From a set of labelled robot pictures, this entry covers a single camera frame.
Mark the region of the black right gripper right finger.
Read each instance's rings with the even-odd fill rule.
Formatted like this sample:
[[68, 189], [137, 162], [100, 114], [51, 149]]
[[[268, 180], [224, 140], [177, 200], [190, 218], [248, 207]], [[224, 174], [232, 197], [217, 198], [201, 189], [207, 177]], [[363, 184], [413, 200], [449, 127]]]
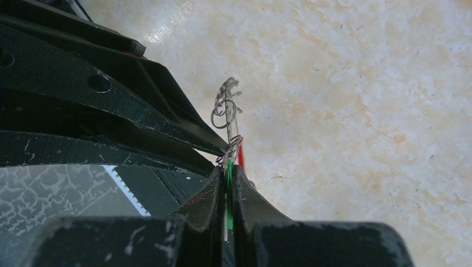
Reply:
[[233, 167], [236, 266], [413, 266], [391, 226], [361, 221], [295, 221]]

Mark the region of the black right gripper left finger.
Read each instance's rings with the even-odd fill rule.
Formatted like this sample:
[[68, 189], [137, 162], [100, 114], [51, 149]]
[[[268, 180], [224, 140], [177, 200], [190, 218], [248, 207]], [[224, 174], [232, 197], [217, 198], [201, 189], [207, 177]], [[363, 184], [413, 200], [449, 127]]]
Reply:
[[167, 216], [57, 217], [20, 266], [221, 266], [222, 169]]

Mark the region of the green key tag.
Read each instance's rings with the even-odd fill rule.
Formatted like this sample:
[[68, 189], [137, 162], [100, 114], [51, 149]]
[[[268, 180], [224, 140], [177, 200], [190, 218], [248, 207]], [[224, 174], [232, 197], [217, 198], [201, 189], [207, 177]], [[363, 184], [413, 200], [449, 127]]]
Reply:
[[227, 227], [229, 230], [234, 229], [233, 223], [233, 188], [232, 188], [232, 169], [233, 169], [233, 162], [231, 157], [228, 158], [227, 164]]

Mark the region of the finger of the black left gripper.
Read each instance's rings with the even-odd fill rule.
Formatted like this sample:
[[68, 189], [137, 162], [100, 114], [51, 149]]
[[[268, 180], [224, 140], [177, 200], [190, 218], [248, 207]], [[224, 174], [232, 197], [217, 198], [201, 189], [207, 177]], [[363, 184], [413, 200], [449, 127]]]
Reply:
[[213, 155], [228, 144], [144, 46], [38, 1], [1, 2], [1, 88], [63, 100]]
[[1, 166], [125, 165], [208, 176], [190, 146], [128, 120], [34, 93], [1, 89]]

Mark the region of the large metal keyring red grip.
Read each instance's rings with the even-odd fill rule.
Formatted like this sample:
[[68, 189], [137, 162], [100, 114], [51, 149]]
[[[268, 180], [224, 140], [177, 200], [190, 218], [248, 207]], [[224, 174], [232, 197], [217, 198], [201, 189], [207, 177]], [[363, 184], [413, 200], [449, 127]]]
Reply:
[[233, 92], [238, 87], [239, 81], [234, 77], [229, 77], [219, 88], [215, 98], [214, 107], [211, 111], [210, 122], [220, 130], [225, 130], [229, 148], [227, 152], [217, 158], [216, 163], [227, 172], [234, 164], [242, 164], [239, 159], [239, 152], [242, 146], [243, 137], [239, 133], [237, 115], [242, 110], [237, 106], [233, 98], [239, 96], [241, 92]]

